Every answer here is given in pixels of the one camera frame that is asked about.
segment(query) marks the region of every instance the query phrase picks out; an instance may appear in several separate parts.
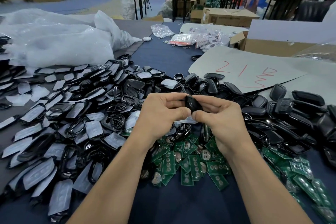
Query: right hand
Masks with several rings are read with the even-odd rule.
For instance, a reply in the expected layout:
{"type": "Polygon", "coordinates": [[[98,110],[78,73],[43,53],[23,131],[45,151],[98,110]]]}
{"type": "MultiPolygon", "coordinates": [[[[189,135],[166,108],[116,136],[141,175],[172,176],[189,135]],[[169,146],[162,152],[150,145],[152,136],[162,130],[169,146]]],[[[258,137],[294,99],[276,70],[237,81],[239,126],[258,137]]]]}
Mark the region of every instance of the right hand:
{"type": "Polygon", "coordinates": [[[253,146],[247,132],[239,104],[212,96],[194,95],[205,111],[195,111],[192,118],[207,124],[215,135],[216,144],[225,156],[233,154],[242,146],[253,146]]]}

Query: worker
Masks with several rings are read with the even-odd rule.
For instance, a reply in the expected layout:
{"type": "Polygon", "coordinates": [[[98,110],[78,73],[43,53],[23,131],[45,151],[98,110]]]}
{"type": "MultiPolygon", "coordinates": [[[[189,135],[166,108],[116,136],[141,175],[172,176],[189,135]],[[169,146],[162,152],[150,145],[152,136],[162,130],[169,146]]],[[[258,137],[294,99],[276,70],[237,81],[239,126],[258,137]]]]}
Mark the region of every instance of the worker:
{"type": "MultiPolygon", "coordinates": [[[[184,107],[184,102],[181,101],[186,95],[176,92],[148,95],[131,135],[68,224],[128,222],[148,150],[170,130],[174,121],[184,120],[191,115],[191,110],[184,107]]],[[[250,222],[313,224],[254,146],[239,104],[212,96],[193,97],[202,105],[204,111],[193,112],[192,118],[210,126],[218,149],[233,171],[250,222]]],[[[179,195],[172,194],[171,197],[174,201],[179,195]]]]}

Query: navy blue tablecloth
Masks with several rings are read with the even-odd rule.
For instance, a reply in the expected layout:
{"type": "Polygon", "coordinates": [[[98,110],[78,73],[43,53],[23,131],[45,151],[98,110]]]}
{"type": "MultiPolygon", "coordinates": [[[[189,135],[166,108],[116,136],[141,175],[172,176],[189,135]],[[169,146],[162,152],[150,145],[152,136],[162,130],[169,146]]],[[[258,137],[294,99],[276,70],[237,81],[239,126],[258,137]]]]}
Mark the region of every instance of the navy blue tablecloth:
{"type": "MultiPolygon", "coordinates": [[[[170,29],[178,33],[180,25],[165,23],[170,29]]],[[[173,76],[176,73],[188,74],[192,62],[190,57],[202,54],[201,50],[182,49],[163,43],[169,37],[157,39],[152,36],[150,42],[144,43],[132,56],[135,64],[149,65],[173,76]]],[[[322,179],[336,201],[336,172],[325,166],[320,154],[311,150],[307,154],[313,174],[322,179]]],[[[182,186],[180,171],[170,180],[167,186],[154,187],[151,184],[140,185],[135,195],[129,223],[156,223],[156,224],[248,224],[249,219],[242,201],[237,183],[233,175],[227,175],[229,186],[219,191],[211,178],[206,175],[194,187],[182,186]]],[[[312,201],[299,193],[305,203],[304,210],[316,224],[323,224],[322,220],[313,212],[312,201]]],[[[38,205],[32,209],[29,196],[23,196],[14,202],[7,202],[0,207],[0,223],[47,224],[47,205],[38,205]]],[[[74,211],[80,201],[72,203],[74,211]]]]}

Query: stool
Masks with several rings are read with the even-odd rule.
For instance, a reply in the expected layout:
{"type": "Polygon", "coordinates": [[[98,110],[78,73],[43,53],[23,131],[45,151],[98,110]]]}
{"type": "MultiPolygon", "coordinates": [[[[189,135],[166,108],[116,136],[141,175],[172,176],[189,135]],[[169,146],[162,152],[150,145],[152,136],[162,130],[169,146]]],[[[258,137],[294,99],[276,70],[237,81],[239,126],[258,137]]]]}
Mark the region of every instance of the stool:
{"type": "Polygon", "coordinates": [[[245,0],[244,9],[247,9],[253,13],[257,12],[259,0],[245,0]]]}

